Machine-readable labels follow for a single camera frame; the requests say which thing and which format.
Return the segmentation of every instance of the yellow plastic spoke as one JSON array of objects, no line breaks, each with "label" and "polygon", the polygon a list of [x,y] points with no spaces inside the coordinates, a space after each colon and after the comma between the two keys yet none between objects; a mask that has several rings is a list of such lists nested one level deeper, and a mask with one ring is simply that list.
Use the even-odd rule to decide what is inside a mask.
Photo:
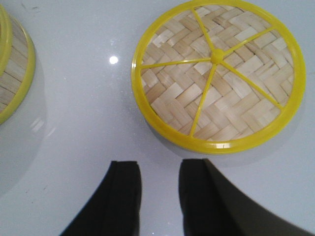
[{"label": "yellow plastic spoke", "polygon": [[197,123],[198,123],[198,120],[199,120],[199,117],[200,117],[200,114],[201,114],[201,109],[202,109],[203,103],[204,103],[204,101],[206,99],[206,96],[207,96],[207,93],[208,93],[211,81],[213,79],[213,75],[215,74],[216,68],[217,68],[217,65],[213,64],[212,68],[210,70],[208,81],[206,83],[205,89],[203,90],[203,93],[202,93],[202,96],[201,96],[201,99],[200,99],[200,103],[199,103],[199,106],[198,106],[198,110],[197,110],[195,119],[193,120],[193,123],[192,123],[192,127],[191,127],[190,134],[189,134],[189,136],[191,136],[191,137],[195,133],[195,130],[196,130],[196,127],[197,127]]},{"label": "yellow plastic spoke", "polygon": [[180,61],[169,61],[157,64],[150,64],[150,65],[140,65],[141,69],[149,69],[167,65],[178,65],[178,64],[189,64],[189,63],[198,63],[198,62],[208,62],[211,61],[211,58],[199,58],[199,59],[191,59],[191,60],[180,60]]},{"label": "yellow plastic spoke", "polygon": [[207,41],[207,43],[208,43],[208,45],[210,47],[210,50],[213,51],[215,49],[215,47],[214,47],[214,45],[213,45],[213,43],[212,43],[212,41],[210,39],[210,36],[207,33],[207,30],[206,30],[204,24],[202,23],[202,20],[201,20],[200,16],[198,15],[198,13],[196,12],[196,10],[194,8],[192,8],[191,11],[193,12],[193,14],[195,16],[195,18],[196,18],[196,20],[197,20],[197,22],[198,22],[198,24],[200,26],[201,31],[203,32],[203,34],[206,37],[206,41]]},{"label": "yellow plastic spoke", "polygon": [[259,37],[261,37],[262,35],[270,32],[270,31],[272,31],[274,29],[275,29],[275,27],[270,27],[268,29],[265,29],[262,32],[259,32],[259,33],[255,34],[255,35],[253,35],[252,37],[249,37],[249,38],[245,39],[243,42],[241,42],[241,43],[237,44],[236,46],[230,48],[229,50],[225,51],[224,55],[225,56],[229,55],[230,53],[234,52],[235,50],[243,47],[245,44],[247,44],[247,43],[249,43],[249,42],[251,42],[251,41],[253,41],[253,40],[255,40],[255,39],[259,38]]},{"label": "yellow plastic spoke", "polygon": [[256,91],[258,91],[261,95],[263,95],[265,98],[267,98],[272,104],[274,104],[276,107],[278,107],[281,111],[284,109],[283,106],[281,106],[273,97],[271,97],[269,94],[267,94],[264,90],[262,90],[258,85],[256,85],[254,82],[252,82],[250,79],[248,79],[245,75],[240,73],[238,70],[236,70],[233,66],[229,65],[225,61],[222,61],[221,63],[225,68],[236,74],[238,77],[240,77],[242,80],[244,80],[249,86],[254,88]]}]

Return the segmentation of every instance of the white glossy floor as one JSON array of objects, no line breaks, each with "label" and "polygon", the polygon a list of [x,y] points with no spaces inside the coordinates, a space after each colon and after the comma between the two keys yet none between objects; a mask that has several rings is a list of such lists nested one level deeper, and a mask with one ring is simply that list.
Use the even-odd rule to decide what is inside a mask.
[{"label": "white glossy floor", "polygon": [[[141,236],[181,236],[179,166],[183,158],[205,157],[263,207],[315,233],[315,1],[250,1],[296,37],[307,88],[279,135],[224,156],[192,153],[161,138],[131,91],[138,40],[159,15],[183,2],[1,1],[31,35],[37,68],[25,101],[0,127],[0,235],[60,234],[111,160],[136,160],[143,179]],[[110,63],[112,56],[117,63]]]}]

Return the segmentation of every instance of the bamboo steamer lid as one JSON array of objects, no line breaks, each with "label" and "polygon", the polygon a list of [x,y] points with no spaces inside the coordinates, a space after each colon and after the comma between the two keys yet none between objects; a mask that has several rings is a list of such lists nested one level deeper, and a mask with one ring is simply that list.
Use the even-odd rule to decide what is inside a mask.
[{"label": "bamboo steamer lid", "polygon": [[290,121],[306,72],[288,29],[240,0],[193,0],[144,33],[131,69],[136,102],[162,136],[202,153],[257,146]]},{"label": "bamboo steamer lid", "polygon": [[23,101],[31,86],[34,69],[31,38],[0,5],[0,124]]}]

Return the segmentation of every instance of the yellow plastic rim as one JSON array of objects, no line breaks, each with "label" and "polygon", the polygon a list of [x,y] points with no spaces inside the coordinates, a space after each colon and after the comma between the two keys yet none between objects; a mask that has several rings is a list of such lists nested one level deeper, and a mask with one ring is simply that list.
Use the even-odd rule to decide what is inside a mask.
[{"label": "yellow plastic rim", "polygon": [[[150,43],[150,40],[154,36],[155,32],[163,26],[168,20],[176,16],[177,14],[192,10],[192,12],[195,12],[195,8],[203,5],[229,5],[233,7],[239,7],[244,10],[250,11],[257,16],[261,17],[270,25],[272,26],[268,30],[277,30],[280,35],[284,38],[289,51],[291,52],[292,58],[293,58],[293,64],[294,64],[294,84],[291,92],[291,96],[287,102],[287,104],[282,107],[280,104],[273,102],[273,104],[280,109],[281,113],[275,118],[268,126],[264,127],[260,131],[249,135],[245,138],[240,138],[236,140],[231,141],[224,141],[224,142],[213,142],[213,141],[207,141],[207,140],[201,140],[198,138],[193,137],[192,135],[184,135],[183,133],[178,132],[168,124],[166,124],[152,109],[150,106],[145,92],[142,87],[142,81],[141,81],[141,70],[146,68],[145,65],[142,65],[142,59],[145,54],[146,48],[148,44]],[[209,36],[205,32],[205,29],[201,27],[203,30],[204,35],[206,36],[207,42],[209,44],[209,48],[213,51],[216,50],[214,46],[211,44],[209,40]],[[245,45],[250,39],[247,39],[243,42],[243,45]],[[216,59],[194,59],[190,60],[189,63],[193,62],[202,62],[202,61],[211,61],[213,63],[216,63]],[[238,76],[240,76],[245,82],[247,82],[252,88],[256,88],[256,85],[249,81],[245,76],[242,76],[242,74],[238,73],[233,67],[229,67],[228,64],[224,64],[220,59],[218,59],[218,63],[223,64],[226,68],[228,68],[230,71],[236,73]],[[165,65],[172,65],[172,62],[165,63]],[[206,86],[210,85],[210,80],[213,76],[214,69],[211,70],[209,81],[207,82]],[[263,10],[262,8],[255,6],[251,3],[247,3],[240,0],[193,0],[190,2],[186,2],[184,4],[181,4],[163,15],[161,15],[155,22],[152,23],[152,25],[146,30],[142,38],[140,39],[138,46],[136,48],[134,58],[132,61],[132,67],[131,67],[131,83],[132,83],[132,89],[135,96],[135,100],[139,106],[140,111],[142,112],[143,116],[147,120],[147,122],[163,137],[168,139],[169,141],[183,147],[186,149],[190,149],[193,151],[201,152],[201,153],[207,153],[207,154],[224,154],[224,153],[233,153],[238,151],[243,151],[246,149],[253,148],[255,146],[258,146],[262,144],[263,142],[271,139],[273,136],[275,136],[277,133],[279,133],[292,119],[294,114],[299,108],[299,105],[303,98],[303,93],[305,90],[305,84],[306,84],[306,70],[305,70],[305,63],[303,59],[303,55],[301,53],[301,50],[299,48],[299,45],[297,44],[296,40],[294,39],[293,35],[289,32],[289,30],[286,28],[284,24],[282,24],[276,17],[268,13],[267,11]]]},{"label": "yellow plastic rim", "polygon": [[[0,61],[0,75],[3,74],[5,67],[8,63],[10,54],[11,54],[11,47],[12,47],[12,25],[10,18],[3,8],[3,6],[0,5],[0,20],[1,20],[1,39],[0,39],[0,47],[4,48],[4,53],[0,55],[1,61]],[[28,45],[28,65],[25,71],[25,75],[23,78],[23,81],[14,95],[11,102],[7,105],[7,107],[0,113],[0,124],[5,122],[19,107],[23,99],[25,98],[26,94],[28,93],[30,86],[32,84],[34,72],[35,72],[35,49],[33,42],[28,35],[28,33],[24,30],[24,28],[20,25],[18,21],[16,23],[21,27],[26,41]]]}]

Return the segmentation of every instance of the steamer basket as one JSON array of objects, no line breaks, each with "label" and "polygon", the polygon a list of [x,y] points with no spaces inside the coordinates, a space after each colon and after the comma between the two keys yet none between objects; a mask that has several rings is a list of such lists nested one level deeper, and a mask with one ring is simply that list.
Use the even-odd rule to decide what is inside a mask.
[{"label": "steamer basket", "polygon": [[0,124],[23,101],[31,86],[34,69],[31,38],[0,5]]},{"label": "steamer basket", "polygon": [[259,145],[293,117],[305,88],[303,56],[270,13],[237,0],[193,0],[145,32],[131,69],[148,123],[190,150]]}]

